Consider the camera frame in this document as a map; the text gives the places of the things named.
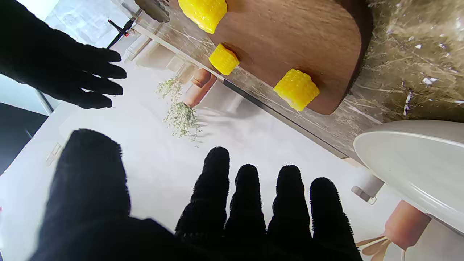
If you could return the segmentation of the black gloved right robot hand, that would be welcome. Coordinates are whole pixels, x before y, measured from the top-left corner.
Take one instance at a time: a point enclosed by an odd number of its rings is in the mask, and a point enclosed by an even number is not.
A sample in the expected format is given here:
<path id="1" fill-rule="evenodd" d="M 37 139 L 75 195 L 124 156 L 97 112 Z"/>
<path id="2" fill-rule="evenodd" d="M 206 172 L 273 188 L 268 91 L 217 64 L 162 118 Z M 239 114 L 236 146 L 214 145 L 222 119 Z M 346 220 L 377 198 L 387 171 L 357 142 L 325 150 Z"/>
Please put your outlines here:
<path id="1" fill-rule="evenodd" d="M 2 75 L 83 109 L 110 108 L 109 95 L 123 94 L 118 52 L 79 43 L 16 0 L 2 0 L 0 14 Z"/>

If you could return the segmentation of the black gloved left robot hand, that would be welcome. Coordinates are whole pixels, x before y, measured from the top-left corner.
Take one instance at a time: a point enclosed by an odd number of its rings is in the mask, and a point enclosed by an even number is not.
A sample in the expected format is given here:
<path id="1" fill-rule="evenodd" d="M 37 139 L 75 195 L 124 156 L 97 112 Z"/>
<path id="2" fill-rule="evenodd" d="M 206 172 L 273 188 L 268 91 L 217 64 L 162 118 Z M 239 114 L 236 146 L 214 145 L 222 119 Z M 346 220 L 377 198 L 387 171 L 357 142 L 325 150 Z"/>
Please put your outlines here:
<path id="1" fill-rule="evenodd" d="M 361 261 L 331 180 L 311 183 L 283 166 L 273 216 L 262 213 L 260 177 L 242 165 L 227 215 L 230 154 L 210 150 L 175 232 L 130 217 L 121 147 L 90 129 L 72 132 L 57 163 L 32 261 Z"/>

